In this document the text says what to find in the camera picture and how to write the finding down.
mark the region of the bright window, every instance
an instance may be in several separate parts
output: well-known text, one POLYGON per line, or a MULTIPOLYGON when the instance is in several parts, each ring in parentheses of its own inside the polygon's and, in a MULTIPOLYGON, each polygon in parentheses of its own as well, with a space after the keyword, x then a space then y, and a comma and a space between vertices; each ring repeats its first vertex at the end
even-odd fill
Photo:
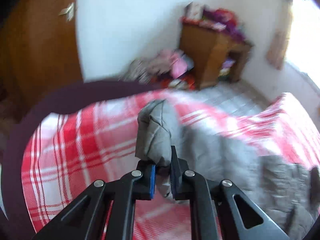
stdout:
POLYGON ((320 9, 308 0, 293 0, 293 22, 286 60, 320 88, 320 9))

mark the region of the red cloth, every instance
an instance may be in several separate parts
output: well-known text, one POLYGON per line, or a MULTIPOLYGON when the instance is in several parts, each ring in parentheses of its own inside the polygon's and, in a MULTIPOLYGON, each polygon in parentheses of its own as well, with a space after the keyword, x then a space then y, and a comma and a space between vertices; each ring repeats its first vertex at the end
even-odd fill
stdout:
MULTIPOLYGON (((261 155, 283 155, 310 169, 319 165, 320 135, 289 93, 255 116, 233 117, 192 99, 159 90, 98 102, 71 115, 49 115, 25 149, 21 178, 26 205, 38 232, 96 179, 113 181, 135 169, 137 116, 149 101, 167 98, 183 125, 241 139, 261 155)), ((157 192, 137 201, 134 239, 191 239, 189 207, 157 192)))

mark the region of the plaid bedsheet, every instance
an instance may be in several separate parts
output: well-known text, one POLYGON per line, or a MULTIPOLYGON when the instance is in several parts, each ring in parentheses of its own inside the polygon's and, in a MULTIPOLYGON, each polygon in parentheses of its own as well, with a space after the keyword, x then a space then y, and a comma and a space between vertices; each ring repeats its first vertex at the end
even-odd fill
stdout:
MULTIPOLYGON (((167 98, 183 125, 236 137, 261 155, 282 155, 308 169, 320 164, 318 130, 290 93, 262 113, 244 117, 229 116, 182 91, 97 102, 75 114, 49 115, 30 138, 21 178, 36 232, 96 179, 113 181, 135 169, 138 113, 159 98, 167 98)), ((189 207, 167 202, 158 193, 152 201, 137 201, 133 238, 191 239, 189 207)))

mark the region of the white wall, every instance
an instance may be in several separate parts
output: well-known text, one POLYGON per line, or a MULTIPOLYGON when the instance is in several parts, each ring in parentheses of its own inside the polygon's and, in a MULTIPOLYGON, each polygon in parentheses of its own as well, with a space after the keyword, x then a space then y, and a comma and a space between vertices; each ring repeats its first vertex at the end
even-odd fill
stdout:
POLYGON ((179 17, 191 1, 239 11, 239 0, 77 0, 76 27, 85 81, 115 76, 139 56, 176 48, 179 17))
POLYGON ((240 17, 246 23, 247 37, 255 48, 252 59, 247 63, 242 78, 260 91, 269 101, 273 101, 282 92, 292 93, 309 113, 318 130, 320 118, 318 106, 320 98, 314 88, 301 73, 288 64, 279 71, 265 60, 275 25, 281 14, 283 0, 243 0, 240 17))

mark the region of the wooden door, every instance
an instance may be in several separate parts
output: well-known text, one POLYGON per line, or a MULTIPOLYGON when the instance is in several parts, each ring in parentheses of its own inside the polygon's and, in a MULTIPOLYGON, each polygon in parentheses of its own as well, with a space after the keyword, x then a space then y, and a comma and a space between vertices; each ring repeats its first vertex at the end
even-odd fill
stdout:
POLYGON ((82 80, 75 17, 67 21, 59 15, 72 2, 20 0, 0 31, 2 79, 27 108, 50 91, 82 80))

